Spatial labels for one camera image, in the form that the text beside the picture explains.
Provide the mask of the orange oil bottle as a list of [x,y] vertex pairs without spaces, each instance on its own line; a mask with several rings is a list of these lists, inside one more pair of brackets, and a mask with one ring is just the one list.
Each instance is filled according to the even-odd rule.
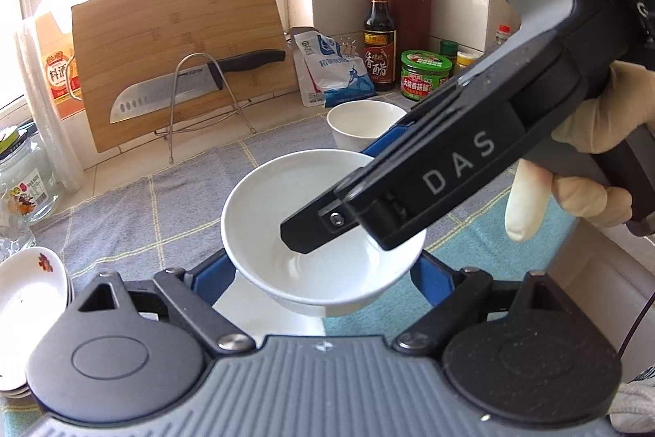
[[34,16],[42,69],[61,120],[84,109],[66,0],[40,0]]

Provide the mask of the white jacket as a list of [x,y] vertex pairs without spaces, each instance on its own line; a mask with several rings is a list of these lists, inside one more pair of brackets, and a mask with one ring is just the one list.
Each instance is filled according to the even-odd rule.
[[655,369],[643,370],[619,385],[608,411],[611,425],[622,434],[649,435],[655,431]]

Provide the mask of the yellow lidded spice jar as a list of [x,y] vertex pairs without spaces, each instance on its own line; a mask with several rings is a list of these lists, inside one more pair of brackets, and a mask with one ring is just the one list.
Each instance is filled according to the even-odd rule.
[[454,74],[459,75],[472,66],[482,55],[480,52],[458,51],[455,58]]

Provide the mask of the black handled santoku knife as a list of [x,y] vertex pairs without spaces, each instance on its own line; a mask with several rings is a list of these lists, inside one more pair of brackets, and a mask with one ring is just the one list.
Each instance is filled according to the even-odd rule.
[[253,71],[261,66],[283,62],[286,56],[287,54],[279,49],[255,50],[181,69],[176,86],[173,86],[173,73],[134,83],[115,98],[110,112],[110,123],[116,124],[168,108],[172,90],[175,90],[175,104],[222,90],[223,74]]

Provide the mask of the plain white bowl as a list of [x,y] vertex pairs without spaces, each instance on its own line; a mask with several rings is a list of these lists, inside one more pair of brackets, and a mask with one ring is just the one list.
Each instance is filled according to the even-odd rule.
[[407,111],[382,101],[354,101],[339,104],[326,116],[338,149],[362,152],[400,119]]

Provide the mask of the glass jar with lid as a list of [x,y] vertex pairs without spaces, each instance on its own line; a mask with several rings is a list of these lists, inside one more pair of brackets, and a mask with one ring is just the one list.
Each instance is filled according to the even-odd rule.
[[1,191],[10,194],[28,224],[56,208],[61,186],[37,130],[13,125],[1,131]]

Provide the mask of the white floral plate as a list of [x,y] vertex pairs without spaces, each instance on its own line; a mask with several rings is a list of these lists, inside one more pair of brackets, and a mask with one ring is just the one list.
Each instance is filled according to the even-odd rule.
[[29,395],[29,358],[75,298],[59,256],[28,247],[1,264],[1,395]]

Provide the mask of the white bowl pink flowers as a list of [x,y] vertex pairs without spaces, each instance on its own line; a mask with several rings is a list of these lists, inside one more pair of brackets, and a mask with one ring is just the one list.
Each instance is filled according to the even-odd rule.
[[381,249],[333,190],[370,155],[316,149],[283,155],[245,175],[226,199],[223,246],[249,282],[313,317],[349,315],[410,271],[426,234]]

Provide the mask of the bamboo cutting board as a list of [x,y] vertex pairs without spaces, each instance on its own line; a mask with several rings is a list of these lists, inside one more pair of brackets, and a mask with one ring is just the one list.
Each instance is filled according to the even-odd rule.
[[[89,0],[71,13],[83,103],[98,152],[169,123],[170,111],[159,110],[111,124],[112,104],[128,86],[173,73],[193,52],[224,59],[287,47],[276,0]],[[240,101],[296,84],[291,59],[226,78]],[[221,108],[231,103],[226,90],[206,94],[206,100]]]

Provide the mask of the blue white salt bag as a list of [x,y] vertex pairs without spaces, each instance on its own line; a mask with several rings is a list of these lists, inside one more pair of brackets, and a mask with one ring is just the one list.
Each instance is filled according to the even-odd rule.
[[290,31],[289,44],[306,108],[334,108],[376,95],[363,60],[346,54],[329,36],[314,28],[295,27]]

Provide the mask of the green lidded sauce jar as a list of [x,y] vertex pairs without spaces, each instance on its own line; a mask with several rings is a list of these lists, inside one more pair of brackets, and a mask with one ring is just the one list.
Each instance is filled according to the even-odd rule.
[[400,89],[403,97],[421,101],[449,78],[453,64],[444,55],[424,50],[401,54]]

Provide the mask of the dark vinegar bottle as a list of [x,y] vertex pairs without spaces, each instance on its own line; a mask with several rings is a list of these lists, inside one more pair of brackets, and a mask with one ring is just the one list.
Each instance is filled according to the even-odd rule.
[[368,76],[379,91],[390,91],[395,83],[396,28],[387,0],[371,0],[363,29],[363,61]]

